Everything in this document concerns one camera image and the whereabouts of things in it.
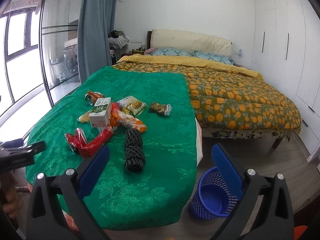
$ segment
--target wall socket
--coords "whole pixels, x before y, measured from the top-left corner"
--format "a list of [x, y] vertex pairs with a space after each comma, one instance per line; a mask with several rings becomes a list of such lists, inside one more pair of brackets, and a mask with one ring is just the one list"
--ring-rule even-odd
[[234, 54], [235, 54], [235, 55], [238, 55], [239, 57], [243, 57], [242, 49], [240, 49], [240, 50], [235, 50], [235, 51], [234, 51]]

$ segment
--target pillow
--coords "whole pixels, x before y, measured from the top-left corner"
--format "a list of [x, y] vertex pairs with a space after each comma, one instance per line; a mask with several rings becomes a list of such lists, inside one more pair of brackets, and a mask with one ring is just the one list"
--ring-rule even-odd
[[215, 53], [195, 51], [195, 57], [213, 60], [213, 61], [221, 62], [221, 63], [227, 64], [227, 65], [232, 65], [230, 58], [228, 58], [226, 56], [221, 56], [221, 55], [218, 55]]
[[192, 57], [190, 53], [187, 53], [180, 49], [175, 48], [165, 48], [165, 49], [157, 49], [156, 51], [151, 53], [152, 56], [187, 56]]
[[150, 55], [152, 52], [154, 52], [155, 50], [157, 50], [157, 48], [150, 48], [150, 49], [147, 49], [145, 52], [144, 52], [144, 55]]

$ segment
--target wardrobe handle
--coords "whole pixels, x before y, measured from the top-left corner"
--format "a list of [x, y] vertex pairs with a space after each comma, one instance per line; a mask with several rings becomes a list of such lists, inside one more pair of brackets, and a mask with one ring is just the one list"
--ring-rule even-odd
[[262, 44], [262, 53], [263, 53], [263, 48], [264, 48], [264, 35], [266, 34], [266, 32], [263, 32], [263, 44]]
[[303, 122], [307, 127], [309, 127], [309, 125], [307, 125], [307, 123], [306, 123], [304, 120], [302, 120], [302, 122]]
[[315, 111], [310, 107], [310, 106], [308, 106], [309, 107], [309, 109], [312, 111], [312, 112], [314, 112], [315, 113]]
[[288, 48], [289, 48], [289, 33], [288, 33], [287, 55], [285, 56], [285, 60], [287, 60], [288, 58]]

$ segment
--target food package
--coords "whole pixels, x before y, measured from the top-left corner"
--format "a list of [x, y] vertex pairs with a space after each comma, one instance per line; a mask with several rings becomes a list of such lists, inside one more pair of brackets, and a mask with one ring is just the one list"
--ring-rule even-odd
[[89, 114], [91, 113], [91, 110], [86, 112], [85, 114], [81, 115], [79, 118], [78, 118], [78, 121], [81, 122], [81, 123], [86, 123], [86, 122], [89, 122]]
[[121, 99], [120, 101], [118, 101], [118, 104], [120, 107], [127, 108], [134, 117], [141, 114], [147, 106], [146, 103], [141, 102], [140, 100], [132, 96]]
[[112, 127], [117, 127], [117, 126], [120, 125], [119, 123], [116, 122], [116, 119], [115, 119], [115, 115], [114, 115], [114, 110], [115, 109], [120, 110], [120, 107], [119, 107], [118, 103], [112, 103], [111, 104], [110, 125]]
[[111, 113], [111, 98], [98, 98], [91, 113], [89, 120], [91, 127], [107, 127]]
[[92, 157], [102, 144], [105, 144], [113, 135], [113, 129], [111, 125], [108, 125], [102, 133], [100, 133], [95, 139], [88, 143], [83, 148], [79, 149], [79, 153], [84, 158]]
[[122, 108], [122, 113], [124, 113], [124, 114], [129, 114], [129, 115], [132, 115], [132, 116], [133, 116], [133, 114], [129, 111], [129, 109], [128, 109], [128, 108], [125, 108], [125, 107]]
[[151, 111], [154, 111], [158, 114], [164, 115], [164, 116], [169, 116], [171, 111], [172, 111], [172, 107], [170, 104], [167, 105], [161, 105], [159, 103], [151, 103], [151, 105], [149, 106], [149, 109]]
[[147, 130], [147, 126], [143, 124], [142, 121], [133, 117], [132, 115], [125, 114], [117, 109], [114, 110], [113, 114], [116, 119], [116, 122], [118, 122], [126, 128], [133, 128], [141, 133]]
[[88, 90], [88, 93], [84, 96], [84, 98], [90, 106], [93, 106], [97, 102], [98, 98], [104, 98], [104, 95], [99, 92], [91, 92]]
[[102, 144], [105, 144], [113, 135], [113, 129], [108, 125], [94, 140], [90, 143], [84, 135], [84, 131], [81, 128], [77, 128], [76, 135], [66, 133], [65, 137], [71, 150], [80, 154], [83, 158], [92, 157]]
[[69, 143], [71, 150], [79, 154], [79, 149], [85, 147], [88, 141], [84, 135], [83, 129], [77, 128], [75, 134], [76, 135], [66, 133], [64, 136], [66, 137], [66, 140]]

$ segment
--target pile of clothes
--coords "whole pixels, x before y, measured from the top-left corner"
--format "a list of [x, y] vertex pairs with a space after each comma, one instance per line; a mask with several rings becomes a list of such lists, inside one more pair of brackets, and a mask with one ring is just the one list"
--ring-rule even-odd
[[112, 31], [108, 34], [109, 46], [113, 49], [122, 49], [129, 47], [129, 39], [122, 31]]

